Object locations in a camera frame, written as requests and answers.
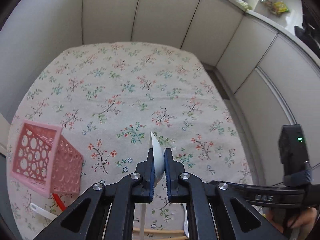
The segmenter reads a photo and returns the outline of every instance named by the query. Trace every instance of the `silver bolt head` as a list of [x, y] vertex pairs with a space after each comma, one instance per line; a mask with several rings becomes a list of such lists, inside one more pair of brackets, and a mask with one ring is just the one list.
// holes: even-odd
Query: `silver bolt head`
[[137, 172], [134, 172], [134, 173], [132, 173], [132, 174], [130, 175], [130, 177], [131, 177], [132, 179], [139, 179], [139, 178], [140, 178], [140, 174], [137, 173]]
[[227, 189], [229, 186], [228, 186], [228, 184], [225, 183], [225, 182], [220, 182], [219, 185], [218, 185], [218, 187], [219, 187], [220, 189], [225, 190], [225, 189]]
[[190, 178], [190, 174], [187, 172], [183, 172], [180, 174], [180, 177], [183, 179], [189, 179]]
[[101, 190], [102, 189], [102, 184], [101, 183], [96, 183], [93, 185], [94, 190]]

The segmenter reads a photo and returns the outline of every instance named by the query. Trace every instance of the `floor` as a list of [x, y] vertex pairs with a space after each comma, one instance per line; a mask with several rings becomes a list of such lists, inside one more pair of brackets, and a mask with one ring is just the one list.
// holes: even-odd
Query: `floor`
[[0, 214], [3, 217], [5, 223], [14, 234], [17, 240], [21, 240], [21, 235], [17, 228], [17, 225], [14, 221], [9, 196], [7, 189], [7, 178], [6, 178], [6, 168], [5, 168], [6, 159], [4, 155], [0, 154], [0, 192], [1, 192], [1, 201], [0, 201]]
[[256, 185], [264, 185], [264, 175], [260, 172], [257, 172], [257, 170], [262, 170], [260, 166], [257, 165], [257, 160], [254, 157], [254, 153], [256, 153], [255, 149], [255, 143], [252, 139], [252, 136], [249, 132], [248, 129], [244, 129], [242, 126], [242, 123], [246, 123], [245, 120], [240, 121], [241, 116], [239, 116], [237, 113], [239, 112], [235, 110], [234, 108], [234, 103], [232, 103], [232, 95], [230, 94], [231, 92], [227, 92], [225, 87], [225, 84], [221, 83], [220, 77], [217, 76], [217, 69], [213, 66], [207, 65], [202, 63], [204, 68], [206, 69], [208, 75], [210, 76], [211, 80], [213, 81], [214, 85], [216, 86], [218, 92], [220, 93], [224, 103], [226, 104], [230, 115], [232, 117], [232, 120], [237, 128], [239, 138], [242, 143], [242, 147], [244, 149], [244, 153], [246, 155], [250, 170], [251, 170], [251, 175], [252, 175], [252, 180], [253, 183]]

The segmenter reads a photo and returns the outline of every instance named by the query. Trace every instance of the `flower pattern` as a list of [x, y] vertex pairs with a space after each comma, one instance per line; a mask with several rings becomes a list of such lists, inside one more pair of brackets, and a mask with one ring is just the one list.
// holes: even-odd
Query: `flower pattern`
[[[108, 185], [134, 172], [147, 158], [150, 131], [162, 149], [171, 148], [173, 158], [203, 181], [252, 183], [221, 96], [199, 60], [173, 47], [117, 42], [62, 52], [41, 72], [17, 110], [8, 166], [23, 118], [64, 128], [63, 136], [84, 156], [80, 194], [96, 182]], [[33, 239], [50, 220], [29, 211], [29, 202], [56, 215], [61, 211], [52, 198], [7, 178], [18, 229], [23, 239]], [[76, 197], [59, 196], [66, 206]], [[135, 214], [140, 208], [137, 204]], [[168, 202], [163, 177], [147, 205], [146, 228], [181, 229], [183, 218], [181, 206]], [[135, 216], [135, 227], [139, 221]]]

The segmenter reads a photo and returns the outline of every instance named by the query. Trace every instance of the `countertop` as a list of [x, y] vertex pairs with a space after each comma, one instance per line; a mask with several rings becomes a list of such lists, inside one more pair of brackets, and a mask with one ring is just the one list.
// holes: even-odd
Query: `countertop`
[[291, 41], [293, 41], [298, 47], [300, 47], [310, 58], [311, 60], [320, 67], [320, 59], [319, 57], [304, 43], [302, 42], [298, 37], [290, 33], [288, 30], [286, 30], [283, 26], [280, 24], [274, 22], [273, 20], [256, 13], [252, 10], [246, 10], [241, 4], [236, 2], [235, 0], [227, 0], [228, 2], [232, 3], [236, 7], [238, 7], [240, 10], [242, 10], [245, 14], [253, 16], [263, 22], [265, 22], [267, 25], [270, 25], [272, 28], [278, 30], [281, 34], [289, 38]]

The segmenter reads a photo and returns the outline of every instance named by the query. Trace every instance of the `white cabinet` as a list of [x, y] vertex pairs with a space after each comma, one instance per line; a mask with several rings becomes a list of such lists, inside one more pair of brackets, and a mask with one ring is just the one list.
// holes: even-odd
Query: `white cabinet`
[[233, 93], [255, 68], [277, 31], [250, 16], [243, 17], [236, 33], [217, 64]]
[[0, 114], [0, 153], [7, 154], [7, 142], [9, 135], [10, 124], [7, 120]]
[[320, 162], [319, 68], [298, 47], [279, 35], [259, 63], [302, 125], [311, 166]]
[[312, 171], [312, 184], [320, 184], [320, 166]]
[[199, 0], [139, 0], [132, 41], [180, 48]]
[[225, 0], [200, 0], [182, 49], [216, 66], [235, 33], [243, 12]]
[[256, 142], [267, 185], [283, 179], [278, 139], [281, 127], [290, 124], [272, 86], [255, 69], [235, 93], [252, 136]]
[[83, 0], [84, 44], [130, 41], [138, 0]]
[[0, 112], [10, 122], [42, 70], [82, 45], [82, 0], [21, 0], [0, 32]]

